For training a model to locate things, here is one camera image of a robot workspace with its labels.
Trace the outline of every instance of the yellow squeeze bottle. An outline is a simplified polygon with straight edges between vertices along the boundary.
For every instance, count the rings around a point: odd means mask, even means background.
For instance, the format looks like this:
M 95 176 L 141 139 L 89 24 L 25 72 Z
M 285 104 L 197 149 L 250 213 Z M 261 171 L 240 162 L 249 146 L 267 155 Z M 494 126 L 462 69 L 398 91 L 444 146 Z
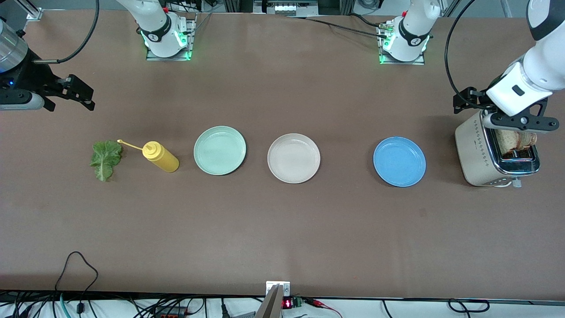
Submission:
M 172 155 L 168 150 L 156 141 L 146 143 L 143 148 L 136 147 L 124 142 L 122 139 L 118 140 L 120 144 L 126 144 L 130 147 L 139 149 L 143 152 L 143 156 L 147 160 L 154 163 L 157 167 L 166 172 L 174 172 L 179 168 L 179 160 Z

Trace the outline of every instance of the lettuce leaf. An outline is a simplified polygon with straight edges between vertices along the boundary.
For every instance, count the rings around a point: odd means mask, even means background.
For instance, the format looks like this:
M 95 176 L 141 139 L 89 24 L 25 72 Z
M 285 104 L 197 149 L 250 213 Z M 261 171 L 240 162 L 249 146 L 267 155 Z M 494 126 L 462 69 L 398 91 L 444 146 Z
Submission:
M 114 166 L 120 163 L 121 145 L 113 140 L 98 141 L 92 150 L 90 166 L 94 167 L 94 175 L 98 180 L 106 181 L 114 172 Z

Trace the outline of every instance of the metal mounting plate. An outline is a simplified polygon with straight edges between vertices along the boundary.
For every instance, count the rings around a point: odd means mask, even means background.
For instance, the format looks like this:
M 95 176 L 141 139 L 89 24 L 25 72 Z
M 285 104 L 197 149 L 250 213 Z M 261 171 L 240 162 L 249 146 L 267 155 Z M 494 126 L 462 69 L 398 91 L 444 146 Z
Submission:
M 273 287 L 273 285 L 282 285 L 283 286 L 283 290 L 284 290 L 284 297 L 288 297 L 290 296 L 290 282 L 284 282 L 284 281 L 267 281 L 266 283 L 266 288 L 265 288 L 265 295 L 267 295 L 269 293 L 269 291 L 271 290 L 271 287 Z
M 43 9 L 42 8 L 37 8 L 38 13 L 37 16 L 33 16 L 31 14 L 28 14 L 28 16 L 26 17 L 27 21 L 39 21 L 41 20 L 41 18 L 43 17 Z

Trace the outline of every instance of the metal bracket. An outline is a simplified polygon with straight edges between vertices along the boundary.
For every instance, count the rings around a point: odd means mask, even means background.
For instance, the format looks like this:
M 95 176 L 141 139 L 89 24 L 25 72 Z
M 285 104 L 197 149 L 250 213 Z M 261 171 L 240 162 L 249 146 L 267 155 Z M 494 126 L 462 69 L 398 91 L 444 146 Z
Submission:
M 283 281 L 267 281 L 267 283 L 265 284 L 265 286 L 266 286 L 265 295 L 267 295 L 269 293 L 269 291 L 271 290 L 273 285 L 282 285 L 283 292 L 284 292 L 283 296 L 284 297 L 290 296 L 290 282 L 283 282 Z
M 43 9 L 36 7 L 30 0 L 14 0 L 28 13 L 28 21 L 39 21 L 43 16 Z

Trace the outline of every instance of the table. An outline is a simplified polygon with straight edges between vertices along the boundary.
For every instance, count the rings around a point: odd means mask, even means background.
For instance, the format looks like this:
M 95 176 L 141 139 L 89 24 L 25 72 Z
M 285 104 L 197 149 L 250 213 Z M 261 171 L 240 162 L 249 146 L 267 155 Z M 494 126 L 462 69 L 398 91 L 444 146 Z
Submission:
M 325 17 L 370 31 L 352 17 Z M 82 41 L 92 11 L 48 11 L 25 36 L 42 58 Z M 461 172 L 443 51 L 433 29 L 425 66 L 380 65 L 374 38 L 282 16 L 217 14 L 190 62 L 145 62 L 125 11 L 102 11 L 94 36 L 53 66 L 95 89 L 96 109 L 57 100 L 0 114 L 0 288 L 52 289 L 80 250 L 101 291 L 262 294 L 266 280 L 318 296 L 565 299 L 565 129 L 540 136 L 539 173 L 516 190 L 476 188 Z M 460 89 L 484 88 L 533 41 L 523 19 L 462 19 L 450 63 Z M 565 94 L 547 115 L 565 118 Z M 200 171 L 207 128 L 247 141 L 234 173 Z M 290 132 L 321 151 L 303 184 L 278 181 L 267 150 Z M 382 139 L 404 136 L 427 159 L 423 180 L 395 188 L 375 173 Z M 112 180 L 88 163 L 95 141 L 157 140 L 181 166 L 167 174 L 125 149 Z M 92 280 L 73 259 L 61 289 Z

